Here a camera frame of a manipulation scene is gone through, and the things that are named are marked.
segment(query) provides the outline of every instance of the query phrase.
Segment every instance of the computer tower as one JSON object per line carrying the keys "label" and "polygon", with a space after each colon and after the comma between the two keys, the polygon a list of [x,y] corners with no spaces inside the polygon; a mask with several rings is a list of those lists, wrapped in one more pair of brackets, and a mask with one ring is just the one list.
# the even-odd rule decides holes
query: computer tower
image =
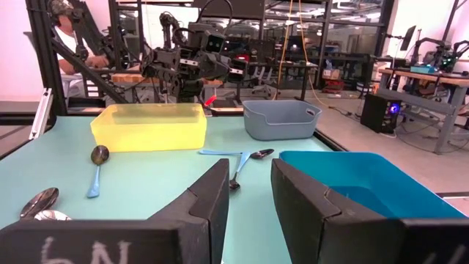
{"label": "computer tower", "polygon": [[383,95],[368,94],[365,97],[365,106],[361,113],[360,124],[376,133],[393,133],[401,104],[401,100]]}

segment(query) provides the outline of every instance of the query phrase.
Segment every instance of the yellow cable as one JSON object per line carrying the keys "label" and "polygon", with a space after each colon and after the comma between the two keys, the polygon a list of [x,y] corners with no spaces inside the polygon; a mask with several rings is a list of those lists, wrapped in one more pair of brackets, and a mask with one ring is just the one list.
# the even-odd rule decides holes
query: yellow cable
{"label": "yellow cable", "polygon": [[[298,8],[299,10],[301,11],[301,0],[298,0]],[[308,64],[309,60],[308,60],[308,54],[306,52],[306,42],[305,42],[305,36],[304,36],[304,33],[303,33],[303,19],[301,19],[301,15],[300,15],[300,25],[301,25],[301,39],[303,41],[303,51],[305,53],[305,60],[306,60],[306,64]],[[318,100],[322,105],[324,106],[327,106],[328,108],[333,108],[333,106],[329,106],[327,103],[323,103],[316,95],[316,92],[314,91],[314,87],[313,87],[313,82],[311,81],[311,76],[308,75],[308,80],[309,80],[309,85],[311,85],[311,89],[313,90],[313,95],[314,97],[316,98],[316,100]]]}
{"label": "yellow cable", "polygon": [[[289,15],[288,17],[291,18],[292,16],[292,7],[293,7],[293,0],[290,0],[290,10],[289,10]],[[281,65],[284,63],[284,59],[285,59],[285,51],[287,49],[287,44],[288,44],[288,29],[289,29],[290,25],[287,25],[287,30],[285,31],[285,41],[284,41],[284,50],[281,54],[281,58],[280,58],[280,65],[278,66],[278,80],[277,80],[277,89],[276,89],[276,93],[275,95],[273,96],[272,100],[277,100],[277,94],[278,94],[278,88],[280,88],[280,79],[281,79]]]}

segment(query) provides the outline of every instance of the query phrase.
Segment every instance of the blue plastic bin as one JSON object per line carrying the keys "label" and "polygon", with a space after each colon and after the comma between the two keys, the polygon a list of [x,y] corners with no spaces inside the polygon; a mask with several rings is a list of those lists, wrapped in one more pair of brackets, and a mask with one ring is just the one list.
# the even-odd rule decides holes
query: blue plastic bin
{"label": "blue plastic bin", "polygon": [[465,218],[377,154],[285,151],[280,159],[388,218]]}
{"label": "blue plastic bin", "polygon": [[245,129],[257,140],[310,138],[321,115],[299,100],[248,100],[243,106]]}

